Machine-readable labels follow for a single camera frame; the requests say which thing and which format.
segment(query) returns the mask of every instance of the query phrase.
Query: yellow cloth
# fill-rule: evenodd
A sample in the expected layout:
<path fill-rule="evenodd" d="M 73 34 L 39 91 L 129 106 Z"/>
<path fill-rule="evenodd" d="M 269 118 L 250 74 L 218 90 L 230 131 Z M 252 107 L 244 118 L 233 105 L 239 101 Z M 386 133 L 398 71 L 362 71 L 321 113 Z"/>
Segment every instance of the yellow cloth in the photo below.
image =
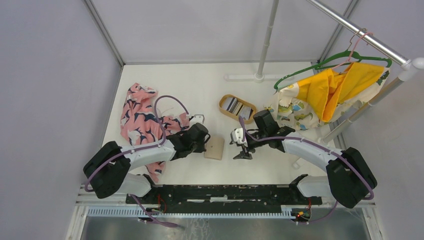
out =
<path fill-rule="evenodd" d="M 342 73 L 326 69 L 297 82 L 297 99 L 307 102 L 321 121 L 329 122 L 338 103 L 353 98 L 383 74 L 384 67 L 354 62 Z"/>

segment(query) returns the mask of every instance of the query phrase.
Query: clothing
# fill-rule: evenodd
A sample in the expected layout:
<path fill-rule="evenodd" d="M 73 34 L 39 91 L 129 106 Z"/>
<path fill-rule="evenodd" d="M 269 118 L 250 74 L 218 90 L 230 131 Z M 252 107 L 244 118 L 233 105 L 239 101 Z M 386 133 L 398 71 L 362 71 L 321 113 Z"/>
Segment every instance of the clothing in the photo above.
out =
<path fill-rule="evenodd" d="M 120 134 L 131 145 L 142 145 L 152 143 L 162 139 L 162 129 L 153 112 L 152 97 L 158 92 L 150 87 L 141 86 L 138 83 L 132 85 L 127 92 L 120 117 Z M 186 113 L 178 117 L 159 117 L 165 128 L 166 135 L 171 132 L 179 132 L 187 129 L 190 120 Z M 146 165 L 150 177 L 158 182 L 157 175 L 161 174 L 165 168 L 165 163 L 155 162 Z"/>
<path fill-rule="evenodd" d="M 361 62 L 351 63 L 342 73 L 329 68 L 282 88 L 264 107 L 281 126 L 320 127 L 371 100 L 388 74 L 388 68 Z"/>

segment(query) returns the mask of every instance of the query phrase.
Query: pink floral garment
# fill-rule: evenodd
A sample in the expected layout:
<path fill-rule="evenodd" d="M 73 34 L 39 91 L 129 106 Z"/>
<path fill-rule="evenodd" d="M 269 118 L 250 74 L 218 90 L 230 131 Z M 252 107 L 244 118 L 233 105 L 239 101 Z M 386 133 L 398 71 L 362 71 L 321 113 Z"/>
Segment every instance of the pink floral garment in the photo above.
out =
<path fill-rule="evenodd" d="M 152 97 L 158 95 L 153 88 L 134 83 L 126 94 L 120 117 L 120 134 L 129 144 L 142 145 L 162 139 L 162 130 L 153 111 Z M 162 116 L 160 121 L 166 135 L 187 129 L 190 121 L 184 112 L 179 117 Z M 165 169 L 165 162 L 154 162 L 146 165 L 150 177 L 158 182 L 158 176 Z"/>

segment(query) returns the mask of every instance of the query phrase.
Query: white table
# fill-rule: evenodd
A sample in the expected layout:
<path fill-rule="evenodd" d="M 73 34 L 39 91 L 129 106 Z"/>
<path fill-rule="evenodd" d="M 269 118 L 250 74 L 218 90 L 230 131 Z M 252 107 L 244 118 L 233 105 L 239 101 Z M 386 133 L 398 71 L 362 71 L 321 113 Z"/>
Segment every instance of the white table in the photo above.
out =
<path fill-rule="evenodd" d="M 311 66 L 310 62 L 272 62 L 265 65 L 264 74 L 291 74 Z M 161 95 L 172 95 L 187 107 L 191 114 L 204 114 L 204 125 L 211 135 L 225 138 L 222 160 L 206 159 L 203 153 L 192 153 L 187 158 L 167 162 L 160 176 L 160 184 L 174 185 L 257 185 L 289 184 L 301 174 L 324 176 L 318 167 L 306 163 L 294 169 L 292 163 L 298 157 L 280 152 L 268 146 L 260 147 L 252 160 L 233 157 L 240 147 L 229 145 L 230 132 L 240 125 L 237 121 L 223 115 L 218 103 L 226 94 L 235 95 L 254 104 L 258 111 L 275 92 L 273 81 L 227 82 L 225 74 L 253 74 L 257 63 L 208 63 L 208 64 L 159 64 L 126 65 L 123 68 L 119 86 L 113 103 L 103 144 L 116 141 L 119 145 L 129 145 L 120 135 L 120 117 L 127 90 L 134 83 L 154 88 Z M 307 71 L 296 76 L 303 79 L 312 75 Z M 178 115 L 183 109 L 172 99 L 164 98 L 158 103 L 163 115 Z M 246 125 L 247 129 L 256 128 L 255 123 Z M 328 125 L 321 128 L 301 131 L 305 137 L 317 140 L 330 132 Z M 145 167 L 133 173 L 147 173 Z"/>

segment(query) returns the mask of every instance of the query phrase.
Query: clothes hanger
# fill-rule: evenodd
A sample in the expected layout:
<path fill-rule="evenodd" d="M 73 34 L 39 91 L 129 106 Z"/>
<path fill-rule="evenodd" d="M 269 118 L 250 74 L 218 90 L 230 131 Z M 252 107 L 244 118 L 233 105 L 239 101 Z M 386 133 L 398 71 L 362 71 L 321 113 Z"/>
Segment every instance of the clothes hanger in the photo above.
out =
<path fill-rule="evenodd" d="M 292 73 L 292 74 L 289 74 L 289 75 L 287 75 L 287 76 L 285 76 L 285 77 L 283 77 L 283 78 L 281 78 L 280 80 L 278 80 L 275 84 L 274 84 L 274 89 L 275 90 L 279 90 L 279 87 L 278 87 L 278 85 L 283 81 L 283 80 L 285 80 L 285 79 L 288 79 L 288 78 L 290 78 L 290 77 L 292 77 L 292 76 L 295 76 L 295 75 L 298 75 L 298 74 L 301 74 L 301 73 L 303 73 L 303 72 L 306 72 L 306 71 L 308 71 L 308 70 L 323 70 L 323 69 L 328 69 L 328 68 L 335 68 L 335 67 L 339 67 L 339 65 L 340 66 L 344 66 L 344 65 L 349 65 L 349 64 L 351 64 L 352 62 L 347 62 L 347 61 L 345 61 L 344 63 L 342 63 L 342 64 L 339 64 L 339 65 L 331 65 L 331 66 L 323 66 L 323 65 L 325 65 L 325 64 L 327 64 L 327 63 L 329 63 L 329 62 L 331 62 L 331 61 L 333 61 L 333 60 L 336 60 L 336 59 L 340 59 L 340 58 L 346 58 L 346 57 L 349 57 L 349 59 L 350 58 L 354 58 L 354 59 L 357 59 L 358 61 L 356 61 L 356 62 L 361 62 L 362 60 L 371 60 L 371 61 L 383 61 L 383 62 L 386 62 L 387 63 L 387 65 L 386 65 L 386 68 L 388 68 L 388 67 L 390 67 L 391 65 L 392 65 L 392 60 L 390 59 L 390 58 L 383 58 L 383 57 L 376 57 L 376 56 L 361 56 L 358 52 L 356 52 L 356 51 L 349 51 L 349 48 L 352 46 L 352 39 L 360 32 L 360 31 L 364 31 L 364 32 L 366 32 L 367 31 L 367 29 L 366 28 L 362 28 L 361 30 L 359 30 L 358 32 L 356 32 L 353 36 L 352 36 L 352 38 L 350 38 L 350 45 L 349 45 L 349 47 L 346 49 L 346 51 L 342 51 L 342 52 L 339 52 L 339 53 L 337 53 L 337 54 L 334 54 L 334 55 L 332 55 L 332 56 L 330 56 L 329 58 L 327 58 L 327 59 L 325 59 L 324 61 L 322 61 L 322 62 L 320 62 L 320 63 L 318 63 L 318 64 L 315 64 L 315 65 L 313 65 L 313 66 L 310 66 L 310 67 L 307 67 L 307 68 L 305 68 L 305 69 L 302 69 L 302 70 L 299 70 L 299 71 L 296 71 L 296 72 L 294 72 L 294 73 Z"/>

